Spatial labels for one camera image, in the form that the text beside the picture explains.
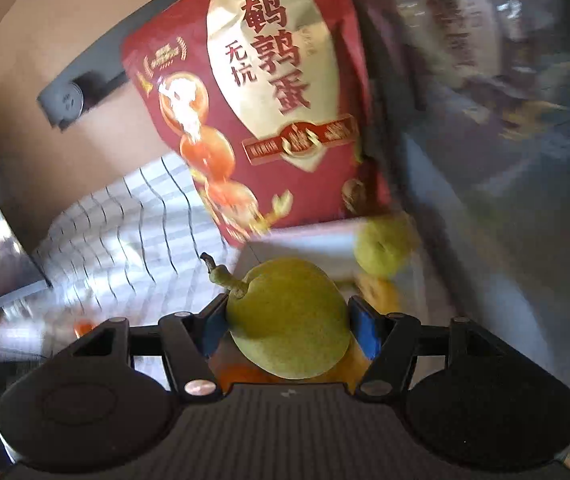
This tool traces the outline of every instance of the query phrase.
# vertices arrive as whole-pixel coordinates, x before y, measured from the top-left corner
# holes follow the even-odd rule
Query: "red snack bag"
[[[344,218],[363,199],[367,74],[351,0],[180,0],[122,56],[232,244]]]

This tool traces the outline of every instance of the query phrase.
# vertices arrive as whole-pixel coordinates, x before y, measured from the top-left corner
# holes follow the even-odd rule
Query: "yellow fruit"
[[[407,215],[380,216],[368,219],[357,233],[354,257],[365,272],[384,278],[396,274],[416,246]]]
[[[254,267],[241,281],[204,260],[210,280],[230,288],[229,331],[251,362],[284,379],[307,379],[344,356],[351,337],[347,304],[321,269],[278,258]]]
[[[391,312],[402,312],[398,288],[394,283],[385,278],[360,273],[356,275],[356,286],[361,291],[363,300],[379,314],[385,316]]]

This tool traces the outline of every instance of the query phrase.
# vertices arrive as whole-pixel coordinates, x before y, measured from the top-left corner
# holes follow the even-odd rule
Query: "red chinese characters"
[[[225,54],[229,56],[229,63],[238,62],[237,66],[232,65],[232,75],[236,81],[236,86],[256,81],[256,76],[252,73],[252,65],[245,61],[247,53],[243,46],[235,40],[225,48],[227,49]]]
[[[278,23],[281,27],[287,24],[287,10],[281,6],[281,0],[245,0],[241,6],[245,11],[243,21],[258,34],[268,23]],[[300,106],[310,107],[303,92],[309,88],[309,83],[301,81],[299,48],[294,44],[292,33],[285,28],[279,28],[274,34],[260,34],[254,37],[252,47],[258,54],[261,64],[259,68],[270,75],[277,75],[278,65],[290,63],[295,67],[289,73],[270,80],[274,87],[274,98],[281,104],[281,114],[289,114]]]

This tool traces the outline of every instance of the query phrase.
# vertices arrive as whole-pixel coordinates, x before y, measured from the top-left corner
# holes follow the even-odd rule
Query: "red banner on package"
[[[256,166],[281,160],[283,155],[293,158],[313,156],[323,148],[354,142],[358,134],[356,120],[351,115],[323,124],[300,121],[288,124],[274,137],[246,139],[243,149],[250,163]]]

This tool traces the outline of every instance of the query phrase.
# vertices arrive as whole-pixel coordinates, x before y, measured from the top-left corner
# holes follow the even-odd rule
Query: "pear stem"
[[[209,272],[209,281],[215,285],[224,286],[229,289],[229,293],[235,298],[242,298],[249,290],[249,285],[242,280],[237,280],[232,273],[227,270],[224,265],[217,265],[214,258],[209,256],[207,253],[203,253],[200,256],[201,260],[205,262],[207,266],[207,272]]]

